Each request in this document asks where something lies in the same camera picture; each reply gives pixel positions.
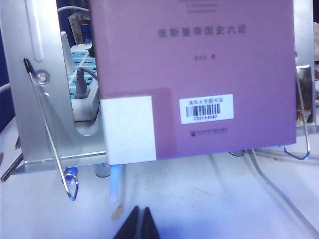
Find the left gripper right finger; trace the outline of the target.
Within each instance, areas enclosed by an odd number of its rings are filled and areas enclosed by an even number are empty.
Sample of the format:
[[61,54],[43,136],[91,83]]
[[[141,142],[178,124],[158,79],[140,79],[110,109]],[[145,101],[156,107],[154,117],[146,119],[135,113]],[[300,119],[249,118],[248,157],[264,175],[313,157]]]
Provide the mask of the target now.
[[159,233],[153,220],[149,207],[146,207],[143,215],[143,238],[159,239]]

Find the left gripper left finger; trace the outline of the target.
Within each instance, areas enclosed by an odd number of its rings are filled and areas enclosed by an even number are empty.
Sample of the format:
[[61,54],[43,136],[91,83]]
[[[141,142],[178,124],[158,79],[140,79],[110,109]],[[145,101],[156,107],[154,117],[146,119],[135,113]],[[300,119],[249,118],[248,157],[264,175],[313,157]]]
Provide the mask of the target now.
[[138,216],[139,207],[135,206],[115,234],[114,239],[134,239],[137,230]]

